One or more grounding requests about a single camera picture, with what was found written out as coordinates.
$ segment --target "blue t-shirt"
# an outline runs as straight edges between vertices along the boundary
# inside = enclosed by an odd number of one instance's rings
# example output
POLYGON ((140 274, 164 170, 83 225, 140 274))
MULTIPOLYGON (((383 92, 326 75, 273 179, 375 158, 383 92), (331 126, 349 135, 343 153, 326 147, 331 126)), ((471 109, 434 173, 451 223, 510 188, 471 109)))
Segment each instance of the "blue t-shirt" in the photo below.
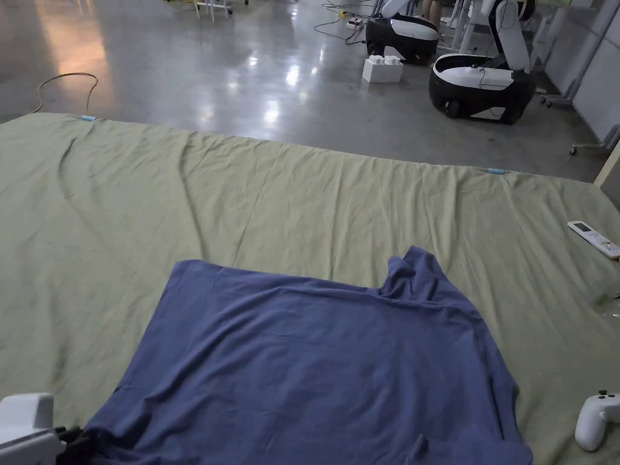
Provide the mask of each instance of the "blue t-shirt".
POLYGON ((476 308, 422 249, 388 267, 377 289, 177 263, 93 463, 530 464, 476 308))

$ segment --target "concrete floor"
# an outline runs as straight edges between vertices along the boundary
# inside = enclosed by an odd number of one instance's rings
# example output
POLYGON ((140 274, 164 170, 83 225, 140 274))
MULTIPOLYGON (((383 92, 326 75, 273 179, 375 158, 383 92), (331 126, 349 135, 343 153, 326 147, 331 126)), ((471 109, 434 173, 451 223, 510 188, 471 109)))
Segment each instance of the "concrete floor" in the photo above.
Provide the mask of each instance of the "concrete floor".
MULTIPOLYGON (((602 167, 569 159, 571 142, 591 140, 570 109, 532 102, 515 126, 454 121, 430 103, 428 68, 369 85, 364 45, 313 31, 335 18, 321 2, 250 0, 213 24, 159 0, 0 0, 0 122, 34 109, 41 81, 87 71, 100 80, 96 117, 584 181, 602 167)), ((90 85, 50 83, 43 111, 83 114, 90 85)))

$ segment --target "green bed sheet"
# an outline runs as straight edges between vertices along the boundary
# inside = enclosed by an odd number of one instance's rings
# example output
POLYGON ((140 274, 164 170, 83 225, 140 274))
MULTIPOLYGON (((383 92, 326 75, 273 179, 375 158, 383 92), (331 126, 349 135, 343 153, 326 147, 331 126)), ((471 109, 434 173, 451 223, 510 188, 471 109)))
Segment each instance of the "green bed sheet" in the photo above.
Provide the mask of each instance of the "green bed sheet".
POLYGON ((377 286, 415 245, 489 325, 536 463, 610 463, 620 428, 594 454, 573 434, 588 396, 620 392, 620 321, 583 297, 620 265, 578 219, 620 242, 620 213, 573 180, 26 116, 0 126, 0 396, 52 392, 83 425, 178 260, 377 286))

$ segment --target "remote control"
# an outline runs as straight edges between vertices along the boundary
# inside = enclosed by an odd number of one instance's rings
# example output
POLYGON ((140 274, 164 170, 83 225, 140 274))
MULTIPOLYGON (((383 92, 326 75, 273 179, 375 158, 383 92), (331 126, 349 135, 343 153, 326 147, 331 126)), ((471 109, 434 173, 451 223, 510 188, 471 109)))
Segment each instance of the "remote control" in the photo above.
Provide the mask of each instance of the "remote control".
POLYGON ((569 228, 595 246, 607 258, 615 260, 620 257, 620 247, 602 236, 583 221, 569 221, 569 228))

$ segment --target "white game controller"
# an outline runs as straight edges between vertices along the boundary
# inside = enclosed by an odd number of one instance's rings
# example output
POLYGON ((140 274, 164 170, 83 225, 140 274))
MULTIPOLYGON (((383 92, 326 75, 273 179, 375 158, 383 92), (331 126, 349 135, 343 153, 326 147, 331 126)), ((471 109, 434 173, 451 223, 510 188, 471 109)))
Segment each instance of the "white game controller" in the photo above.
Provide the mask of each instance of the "white game controller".
POLYGON ((599 447, 608 422, 620 423, 620 394, 598 391, 588 397, 577 419, 575 439, 581 449, 592 452, 599 447))

